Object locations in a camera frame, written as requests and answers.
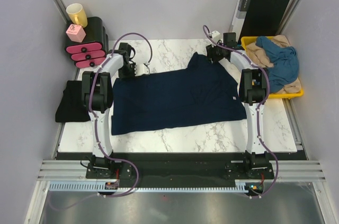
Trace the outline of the navy blue t shirt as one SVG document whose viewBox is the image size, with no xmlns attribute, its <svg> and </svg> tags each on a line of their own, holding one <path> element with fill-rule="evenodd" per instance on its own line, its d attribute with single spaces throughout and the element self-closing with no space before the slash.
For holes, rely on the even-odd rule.
<svg viewBox="0 0 339 224">
<path fill-rule="evenodd" d="M 117 78 L 111 134 L 243 120 L 246 112 L 237 86 L 223 65 L 198 53 L 186 69 Z"/>
</svg>

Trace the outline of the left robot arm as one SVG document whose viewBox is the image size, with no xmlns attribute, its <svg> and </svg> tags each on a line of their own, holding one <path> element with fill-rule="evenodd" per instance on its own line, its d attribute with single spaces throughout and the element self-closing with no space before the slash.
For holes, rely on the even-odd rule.
<svg viewBox="0 0 339 224">
<path fill-rule="evenodd" d="M 122 42 L 117 50 L 111 52 L 112 57 L 106 58 L 103 69 L 98 72 L 85 71 L 82 74 L 82 102 L 90 116 L 93 129 L 93 152 L 89 168 L 98 168 L 105 178 L 116 173 L 116 165 L 107 156 L 113 153 L 109 134 L 109 110 L 113 104 L 111 76 L 118 73 L 120 78 L 136 76 L 136 63 L 131 58 L 135 49 Z"/>
</svg>

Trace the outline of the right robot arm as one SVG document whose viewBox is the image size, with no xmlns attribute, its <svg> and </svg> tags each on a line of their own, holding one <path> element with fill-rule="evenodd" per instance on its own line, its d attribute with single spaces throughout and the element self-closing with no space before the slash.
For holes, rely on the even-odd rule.
<svg viewBox="0 0 339 224">
<path fill-rule="evenodd" d="M 233 32 L 211 32 L 205 25 L 203 31 L 211 42 L 207 46 L 208 58 L 212 62 L 225 58 L 241 72 L 238 95 L 247 115 L 246 162 L 242 170 L 246 177 L 255 178 L 261 173 L 262 166 L 268 162 L 268 154 L 271 153 L 264 143 L 263 134 L 264 105 L 270 93 L 267 72 L 256 65 L 246 51 L 237 47 Z"/>
</svg>

